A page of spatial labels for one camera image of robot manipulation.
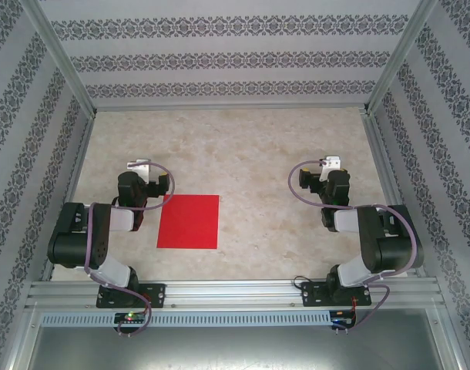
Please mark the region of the grey metal panel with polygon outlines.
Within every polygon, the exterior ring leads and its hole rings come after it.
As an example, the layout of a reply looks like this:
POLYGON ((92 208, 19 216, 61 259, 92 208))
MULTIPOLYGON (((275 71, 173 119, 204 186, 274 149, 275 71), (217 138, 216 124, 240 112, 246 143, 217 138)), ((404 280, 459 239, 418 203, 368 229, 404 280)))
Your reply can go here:
POLYGON ((442 370, 431 339, 372 328, 43 328, 30 370, 442 370))

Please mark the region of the aluminium frame post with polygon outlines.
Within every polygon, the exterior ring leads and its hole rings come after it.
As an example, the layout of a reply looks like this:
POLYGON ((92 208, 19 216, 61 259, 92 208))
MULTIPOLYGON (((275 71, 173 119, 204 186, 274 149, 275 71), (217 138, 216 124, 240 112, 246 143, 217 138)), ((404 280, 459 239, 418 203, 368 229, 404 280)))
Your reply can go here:
POLYGON ((367 115, 374 113, 380 105, 384 94, 388 91, 397 71, 406 59, 411 47, 414 45, 419 32, 424 27, 433 8, 438 4, 438 0, 419 0, 419 3, 411 15, 405 30, 401 35, 390 59, 386 63, 384 71, 379 77, 370 99, 365 104, 367 115))
POLYGON ((78 100, 80 106, 88 117, 95 118, 96 107, 94 106, 85 85, 79 77, 75 66, 52 27, 51 22, 45 15, 42 6, 39 4, 39 0, 19 0, 19 2, 21 3, 26 15, 29 17, 32 25, 35 27, 35 30, 45 43, 45 46, 52 56, 55 64, 59 67, 61 73, 65 77, 66 82, 69 84, 69 87, 72 90, 73 95, 78 100))

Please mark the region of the aluminium mounting rail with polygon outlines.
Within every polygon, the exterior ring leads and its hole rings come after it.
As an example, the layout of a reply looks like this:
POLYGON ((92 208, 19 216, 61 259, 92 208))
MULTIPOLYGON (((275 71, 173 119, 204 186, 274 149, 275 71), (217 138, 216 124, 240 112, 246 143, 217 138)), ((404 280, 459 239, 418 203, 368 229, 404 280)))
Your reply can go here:
MULTIPOLYGON (((383 281, 391 293, 384 309, 445 306, 433 277, 404 277, 383 281)), ((269 281, 166 281, 163 310, 269 311, 304 310, 301 293, 290 280, 269 281)), ((36 311, 91 311, 96 309, 98 284, 92 281, 34 282, 24 309, 36 311)))

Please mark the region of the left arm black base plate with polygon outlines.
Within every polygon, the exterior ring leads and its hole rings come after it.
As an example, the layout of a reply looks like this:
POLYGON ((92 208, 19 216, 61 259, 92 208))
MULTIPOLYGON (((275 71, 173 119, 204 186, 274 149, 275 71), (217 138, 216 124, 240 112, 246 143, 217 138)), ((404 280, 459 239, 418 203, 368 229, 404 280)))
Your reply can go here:
MULTIPOLYGON (((139 284, 136 293, 147 299, 152 308, 163 308, 166 296, 164 284, 139 284)), ((99 287, 96 299, 97 308, 145 308, 145 302, 135 295, 116 289, 99 287)))

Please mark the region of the red paper sheet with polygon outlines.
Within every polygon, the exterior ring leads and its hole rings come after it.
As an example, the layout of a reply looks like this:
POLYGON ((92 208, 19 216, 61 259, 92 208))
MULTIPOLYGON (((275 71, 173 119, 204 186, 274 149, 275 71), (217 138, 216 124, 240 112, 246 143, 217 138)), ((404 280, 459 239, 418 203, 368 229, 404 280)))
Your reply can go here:
POLYGON ((218 247, 219 195, 166 196, 159 221, 159 249, 216 250, 218 247))

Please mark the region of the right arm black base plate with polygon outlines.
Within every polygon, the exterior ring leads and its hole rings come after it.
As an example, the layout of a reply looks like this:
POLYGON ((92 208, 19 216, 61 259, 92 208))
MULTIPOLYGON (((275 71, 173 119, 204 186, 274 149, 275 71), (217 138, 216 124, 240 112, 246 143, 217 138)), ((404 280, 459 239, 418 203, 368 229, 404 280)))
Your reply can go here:
POLYGON ((370 291, 365 287, 336 288, 325 282, 304 281, 301 295, 304 307, 345 307, 353 301, 358 307, 371 306, 370 291))

